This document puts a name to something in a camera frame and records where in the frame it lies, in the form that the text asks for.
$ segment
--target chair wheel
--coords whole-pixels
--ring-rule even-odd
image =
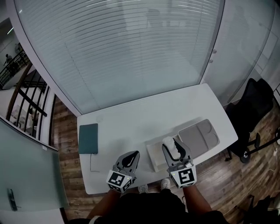
[[[243,156],[240,157],[240,161],[241,161],[242,163],[244,163],[244,164],[249,163],[249,161],[250,161],[251,155],[250,155],[250,154],[247,155],[247,153],[248,153],[249,151],[250,151],[250,150],[249,150],[248,148],[246,148],[246,150],[245,150]]]

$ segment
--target railing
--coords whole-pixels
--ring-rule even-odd
[[[28,76],[28,72],[31,66],[32,63],[29,62],[14,90],[8,107],[6,119],[32,137],[36,138],[36,133],[38,131],[37,137],[40,140],[42,119],[43,116],[47,116],[44,108],[49,92],[49,87],[46,89],[47,84],[37,71],[29,74],[29,76],[31,76],[31,79],[29,81],[25,80]],[[35,87],[31,95],[28,90],[32,88],[32,86]],[[22,97],[20,106],[18,104],[15,104],[16,102],[18,103],[21,100],[21,97],[19,97],[19,95]],[[44,100],[42,106],[40,106],[42,95],[44,95]]]
[[[19,52],[0,72],[0,89],[29,62],[26,53],[24,51]]]

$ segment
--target window blinds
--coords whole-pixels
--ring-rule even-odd
[[[220,0],[15,3],[38,57],[82,114],[198,84],[220,7]]]

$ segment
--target white shoe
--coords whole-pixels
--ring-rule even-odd
[[[145,184],[145,185],[142,185],[142,186],[139,186],[138,187],[138,191],[139,191],[139,194],[143,194],[143,193],[149,193],[148,191],[148,185]]]
[[[170,180],[165,178],[161,181],[161,190],[163,189],[170,189]]]

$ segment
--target frosted glass partition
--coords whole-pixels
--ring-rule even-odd
[[[43,65],[82,113],[198,84],[224,0],[15,0]]]
[[[233,99],[260,58],[274,17],[274,0],[227,0],[205,82],[222,105]],[[260,58],[260,64],[267,59]]]
[[[0,119],[0,210],[11,210],[12,189],[18,211],[50,210],[68,205],[58,152],[30,140]]]

